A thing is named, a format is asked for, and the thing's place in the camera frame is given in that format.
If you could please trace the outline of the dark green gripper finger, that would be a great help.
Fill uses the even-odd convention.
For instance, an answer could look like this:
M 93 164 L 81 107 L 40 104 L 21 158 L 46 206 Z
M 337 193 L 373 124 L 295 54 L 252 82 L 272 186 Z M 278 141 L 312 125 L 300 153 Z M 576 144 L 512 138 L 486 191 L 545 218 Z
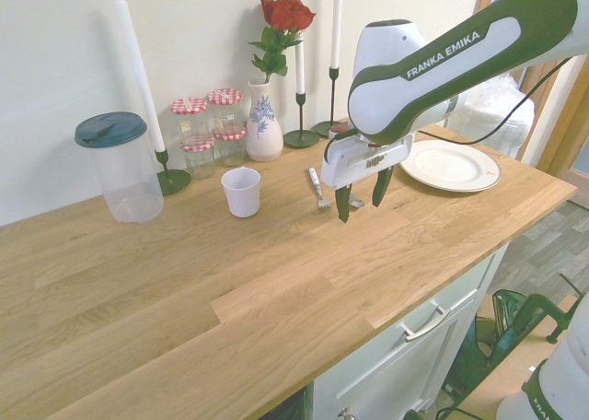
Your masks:
M 372 194 L 372 205 L 378 207 L 387 192 L 388 185 L 392 178 L 394 167 L 388 167 L 386 169 L 382 169 L 377 174 L 377 181 L 375 184 L 375 188 L 373 189 Z
M 343 186 L 335 191 L 335 199 L 336 205 L 338 209 L 338 216 L 339 219 L 346 223 L 349 219 L 350 215 L 350 195 L 351 195 L 352 186 L 348 184 Z

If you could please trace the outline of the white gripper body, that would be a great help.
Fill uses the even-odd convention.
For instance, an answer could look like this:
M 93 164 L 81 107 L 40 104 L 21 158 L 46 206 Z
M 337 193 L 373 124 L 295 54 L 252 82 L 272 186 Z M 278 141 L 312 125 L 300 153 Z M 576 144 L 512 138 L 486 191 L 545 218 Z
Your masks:
M 385 146 L 370 146 L 357 135 L 341 140 L 333 138 L 326 146 L 320 179 L 338 190 L 390 169 L 409 157 L 414 137 L 415 134 L 408 134 Z

